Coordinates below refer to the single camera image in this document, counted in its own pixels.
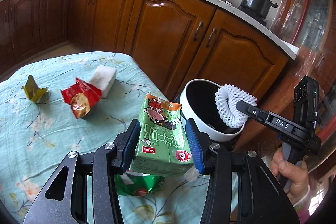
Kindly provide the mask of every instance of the white foam block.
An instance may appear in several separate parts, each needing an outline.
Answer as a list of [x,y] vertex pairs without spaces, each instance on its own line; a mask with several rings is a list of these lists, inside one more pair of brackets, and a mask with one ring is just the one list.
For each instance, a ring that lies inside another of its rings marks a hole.
[[108,66],[98,66],[89,83],[101,90],[101,97],[106,98],[116,79],[117,70]]

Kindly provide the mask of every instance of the electric pot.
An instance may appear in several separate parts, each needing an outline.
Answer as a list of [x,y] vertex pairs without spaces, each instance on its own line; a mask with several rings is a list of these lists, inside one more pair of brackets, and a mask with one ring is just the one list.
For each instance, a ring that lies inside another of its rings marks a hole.
[[271,0],[242,0],[240,6],[251,10],[263,19],[266,18],[271,7],[278,7],[278,5]]
[[217,142],[227,142],[244,128],[233,129],[221,119],[215,101],[215,93],[221,86],[205,79],[194,79],[186,84],[180,96],[182,115],[194,119],[198,129]]

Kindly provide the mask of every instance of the table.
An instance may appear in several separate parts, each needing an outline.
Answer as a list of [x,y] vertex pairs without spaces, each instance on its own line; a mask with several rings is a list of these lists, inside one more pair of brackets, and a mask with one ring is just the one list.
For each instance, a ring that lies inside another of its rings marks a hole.
[[[75,77],[88,81],[99,65],[116,68],[116,81],[108,97],[85,119],[75,119],[60,91],[73,85]],[[21,89],[29,74],[40,88],[49,88],[38,104],[29,101]],[[93,152],[124,132],[131,120],[138,118],[146,93],[165,99],[130,56],[110,52],[43,60],[20,68],[0,83],[0,199],[12,215],[23,222],[40,189],[69,151]],[[88,222],[93,223],[90,178],[87,211]],[[166,177],[155,193],[120,196],[124,222],[199,223],[208,182],[207,176],[194,182]],[[232,190],[234,208],[236,183]]]

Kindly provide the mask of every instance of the rice cooker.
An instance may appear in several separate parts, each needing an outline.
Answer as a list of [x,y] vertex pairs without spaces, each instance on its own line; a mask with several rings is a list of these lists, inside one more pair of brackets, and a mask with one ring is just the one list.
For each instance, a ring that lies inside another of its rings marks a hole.
[[221,119],[215,101],[215,93],[221,86],[205,79],[194,79],[186,84],[180,96],[182,115],[194,119],[199,131],[217,142],[227,142],[244,129],[230,128]]

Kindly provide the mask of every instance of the floor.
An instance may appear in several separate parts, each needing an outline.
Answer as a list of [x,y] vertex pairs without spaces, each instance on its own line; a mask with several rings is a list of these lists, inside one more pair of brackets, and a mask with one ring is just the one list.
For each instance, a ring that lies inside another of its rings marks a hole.
[[44,52],[38,54],[37,56],[34,56],[31,59],[25,60],[25,61],[21,62],[18,66],[9,70],[7,73],[4,73],[4,74],[0,75],[0,82],[3,82],[5,80],[7,80],[19,68],[21,68],[25,65],[28,65],[28,64],[31,64],[31,63],[34,63],[34,62],[38,62],[38,61],[41,61],[41,60],[49,59],[49,58],[59,57],[59,56],[68,55],[68,54],[76,54],[76,53],[80,53],[80,52],[83,52],[83,51],[81,49],[79,49],[78,47],[76,47],[71,42],[62,43],[61,46],[53,48],[53,49],[51,49],[47,52],[44,51]]

